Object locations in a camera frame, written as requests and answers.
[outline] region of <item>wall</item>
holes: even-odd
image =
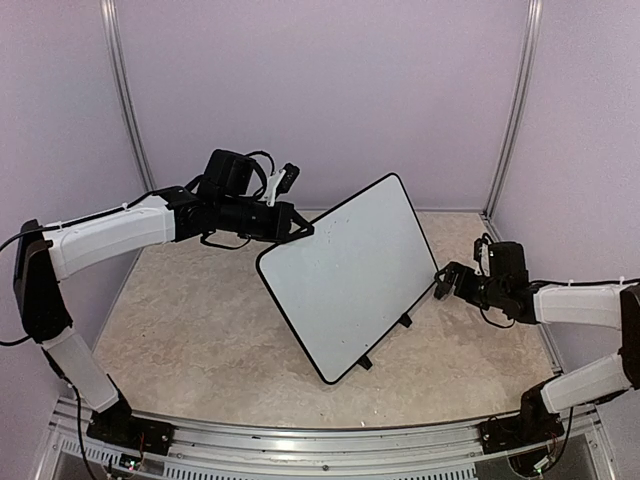
[[[117,103],[97,0],[0,3],[0,239],[31,218],[75,218],[142,187]],[[23,335],[0,255],[0,338]],[[133,257],[77,274],[63,294],[92,344]],[[0,477],[26,478],[62,382],[33,343],[0,348]]]
[[[531,89],[495,222],[536,278],[640,274],[640,4],[545,2]],[[620,346],[553,328],[574,369]],[[600,407],[623,478],[640,473],[640,393]]]
[[[389,171],[420,208],[481,210],[515,87],[526,0],[119,2],[159,185],[217,147],[264,149],[328,207]]]

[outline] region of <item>whiteboard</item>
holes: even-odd
[[[338,382],[426,293],[437,271],[400,178],[388,174],[275,245],[258,273],[322,380]]]

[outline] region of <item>vertical metal post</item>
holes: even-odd
[[[484,213],[488,219],[492,219],[496,211],[496,206],[504,187],[507,177],[507,170],[513,155],[522,113],[529,90],[529,82],[531,80],[531,72],[533,60],[536,53],[536,45],[540,33],[540,21],[542,17],[542,0],[529,0],[529,11],[527,15],[527,24],[525,29],[524,44],[522,46],[522,54],[520,56],[520,68],[518,69],[518,77],[516,81],[516,90],[511,103],[511,111],[509,113],[509,121],[507,123],[507,131],[505,132],[500,149],[500,159],[498,167],[493,176],[491,191]]]
[[[124,118],[133,155],[138,167],[138,173],[142,179],[142,183],[146,191],[156,189],[156,183],[147,161],[147,156],[142,145],[142,138],[138,128],[138,122],[133,110],[133,102],[131,101],[131,93],[127,82],[127,72],[125,69],[124,55],[122,53],[122,44],[120,41],[120,31],[118,29],[118,14],[116,11],[115,0],[100,0],[100,9],[102,12],[102,22],[107,39],[107,47],[109,49],[109,60],[116,84],[116,91],[120,99],[120,107],[122,108],[122,116]]]

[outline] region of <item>marble table surface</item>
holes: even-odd
[[[473,265],[485,231],[478,215],[418,217],[440,267]],[[369,354],[371,370],[326,385],[258,277],[266,247],[229,252],[192,239],[142,252],[95,349],[134,409],[259,426],[418,425],[516,410],[552,376],[537,327],[499,330],[464,301],[430,292],[411,328],[395,327]]]

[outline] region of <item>black border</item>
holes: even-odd
[[[326,217],[327,215],[329,215],[331,212],[337,210],[338,208],[342,207],[343,205],[345,205],[346,203],[349,203],[351,200],[353,200],[354,198],[358,197],[359,195],[362,195],[364,192],[366,192],[367,190],[369,190],[370,188],[375,187],[377,184],[383,182],[384,180],[386,180],[389,177],[396,177],[398,179],[398,181],[400,182],[400,186],[402,187],[402,191],[404,192],[405,196],[407,197],[407,201],[409,202],[409,206],[411,207],[411,210],[413,211],[413,216],[416,219],[416,223],[418,224],[418,228],[420,229],[420,232],[422,232],[422,238],[424,239],[424,243],[427,246],[427,250],[429,250],[429,254],[431,255],[431,259],[433,260],[433,264],[436,266],[436,271],[439,270],[438,268],[438,263],[436,262],[436,258],[433,256],[433,252],[431,251],[431,246],[429,245],[429,242],[427,240],[426,235],[424,234],[424,230],[422,230],[422,226],[420,225],[420,221],[418,220],[418,215],[416,214],[415,209],[413,208],[413,204],[411,203],[411,199],[409,198],[409,194],[407,193],[407,189],[404,187],[404,183],[402,183],[402,179],[398,176],[397,173],[394,172],[390,172],[387,173],[385,176],[379,178],[378,180],[376,180],[375,182],[373,182],[371,185],[363,188],[362,190],[360,190],[359,192],[353,194],[352,196],[350,196],[349,198],[347,198],[346,200],[343,200],[342,202],[340,202],[339,204],[337,204],[336,206],[330,208],[329,210],[325,211],[324,213],[322,213],[321,215],[319,215],[318,217],[314,218],[313,220],[311,220],[311,223],[315,223],[318,220],[320,220],[321,218]],[[336,383],[338,383],[340,380],[342,380],[344,378],[344,376],[349,373],[351,371],[351,369],[353,367],[355,367],[356,365],[358,365],[358,361],[356,360],[356,362],[351,365],[349,368],[347,368],[344,373],[342,375],[340,375],[335,381],[330,382],[328,381],[326,378],[324,378],[324,376],[322,375],[322,372],[320,371],[320,369],[318,368],[318,366],[316,365],[316,362],[313,361],[313,357],[311,357],[311,355],[309,354],[309,351],[307,350],[307,348],[305,347],[304,343],[302,342],[302,340],[300,339],[300,337],[298,336],[298,332],[296,332],[296,329],[293,328],[293,325],[291,324],[291,321],[289,320],[289,317],[287,317],[287,314],[284,312],[284,309],[282,308],[282,305],[280,305],[280,302],[278,301],[278,298],[276,297],[276,295],[273,293],[273,290],[271,290],[271,287],[269,286],[269,282],[267,282],[267,279],[265,278],[265,276],[262,274],[262,270],[260,270],[260,260],[262,260],[262,257],[264,255],[266,255],[267,253],[269,253],[271,250],[273,250],[274,248],[276,248],[278,246],[278,244],[274,244],[271,245],[269,248],[263,250],[262,252],[260,252],[260,254],[258,255],[258,257],[256,258],[256,270],[258,271],[258,275],[260,276],[260,279],[262,280],[262,283],[264,283],[264,286],[267,288],[267,291],[269,292],[269,295],[271,295],[271,298],[273,298],[273,301],[275,302],[276,306],[278,307],[278,310],[280,310],[280,313],[282,314],[282,316],[284,317],[285,321],[287,322],[287,325],[289,325],[289,328],[291,329],[291,331],[293,332],[293,335],[296,337],[296,340],[298,341],[298,343],[300,344],[300,346],[302,347],[302,350],[304,351],[305,355],[307,356],[307,358],[309,359],[309,361],[311,362],[311,365],[313,365],[313,368],[316,370],[316,372],[318,373],[318,376],[320,377],[320,379],[326,383],[327,385],[335,385]],[[417,305],[417,303],[422,299],[422,297],[424,297],[429,290],[431,290],[431,287],[433,287],[433,285],[435,284],[435,280],[433,282],[431,282],[431,284],[427,287],[427,289],[424,291],[424,293],[422,293],[418,299],[413,302],[411,304],[411,306],[404,312],[406,314],[408,314],[411,309]],[[369,354],[369,352],[371,350],[373,350],[376,345],[378,345],[378,343],[380,343],[380,341],[386,337],[389,332],[391,330],[393,330],[393,328],[398,324],[398,322],[395,322],[393,325],[391,325],[391,327],[384,332],[380,338],[373,344],[371,345],[371,347],[369,348],[369,350],[367,350],[362,356],[366,356]]]

